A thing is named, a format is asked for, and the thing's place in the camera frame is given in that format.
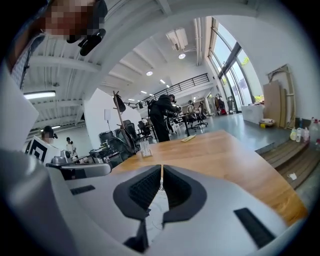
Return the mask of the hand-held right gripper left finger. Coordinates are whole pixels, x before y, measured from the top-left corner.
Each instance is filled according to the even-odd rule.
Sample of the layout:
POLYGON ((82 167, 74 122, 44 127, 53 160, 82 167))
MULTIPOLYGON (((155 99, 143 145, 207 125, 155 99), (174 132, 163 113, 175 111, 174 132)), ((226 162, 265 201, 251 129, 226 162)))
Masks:
POLYGON ((159 256, 147 211, 161 183, 160 165, 105 176, 59 178, 59 209, 79 256, 159 256))

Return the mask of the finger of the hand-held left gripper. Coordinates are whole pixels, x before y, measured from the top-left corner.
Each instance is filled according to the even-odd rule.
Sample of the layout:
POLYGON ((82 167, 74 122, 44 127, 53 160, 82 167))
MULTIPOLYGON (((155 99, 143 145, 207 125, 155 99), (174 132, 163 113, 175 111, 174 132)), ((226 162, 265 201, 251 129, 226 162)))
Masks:
POLYGON ((83 169, 87 178, 106 176, 112 172, 108 163, 84 164, 83 169))

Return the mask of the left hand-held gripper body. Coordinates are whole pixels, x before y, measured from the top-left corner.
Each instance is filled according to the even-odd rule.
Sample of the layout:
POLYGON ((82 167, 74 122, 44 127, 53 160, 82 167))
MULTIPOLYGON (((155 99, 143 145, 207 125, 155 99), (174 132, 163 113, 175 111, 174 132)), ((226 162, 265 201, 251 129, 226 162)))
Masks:
POLYGON ((44 142, 36 136, 28 143, 25 153, 34 156, 44 165, 49 164, 51 167, 59 169, 65 180, 84 179, 87 177, 83 169, 62 169, 61 165, 72 163, 71 159, 66 156, 67 152, 44 142))

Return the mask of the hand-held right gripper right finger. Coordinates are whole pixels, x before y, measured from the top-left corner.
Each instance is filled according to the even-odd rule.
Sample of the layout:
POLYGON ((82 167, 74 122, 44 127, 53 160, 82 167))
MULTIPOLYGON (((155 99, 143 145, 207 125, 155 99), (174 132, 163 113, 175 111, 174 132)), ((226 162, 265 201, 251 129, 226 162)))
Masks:
POLYGON ((149 248, 152 256, 248 256, 287 224, 239 185, 172 165, 163 167, 169 211, 149 248))

